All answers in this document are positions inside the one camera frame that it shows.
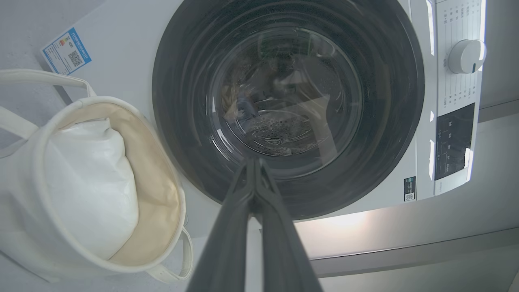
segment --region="white pillow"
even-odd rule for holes
[[[55,133],[45,171],[53,206],[68,231],[98,257],[112,257],[135,229],[139,206],[123,138],[109,119]]]

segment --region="sticker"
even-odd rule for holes
[[[69,75],[92,61],[74,28],[43,49],[43,55],[56,73]]]
[[[404,202],[416,199],[416,177],[404,179]]]

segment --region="blue label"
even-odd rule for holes
[[[43,55],[54,72],[64,75],[70,75],[92,61],[75,28],[45,47]]]

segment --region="washing machine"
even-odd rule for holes
[[[294,220],[412,203],[469,181],[485,7],[108,0],[42,55],[157,126],[197,237],[248,156],[269,165]]]

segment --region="canvas laundry basket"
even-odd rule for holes
[[[41,128],[0,107],[0,128],[22,138],[0,151],[0,250],[49,282],[141,271],[165,283],[189,277],[193,244],[183,228],[184,191],[146,118],[120,99],[96,96],[90,85],[78,78],[37,70],[0,70],[0,82],[83,87],[88,94]],[[124,139],[126,157],[135,176],[139,222],[122,248],[103,260],[71,236],[53,209],[44,153],[56,131],[107,117]],[[179,238],[184,241],[184,258],[182,270],[176,275],[160,263]]]

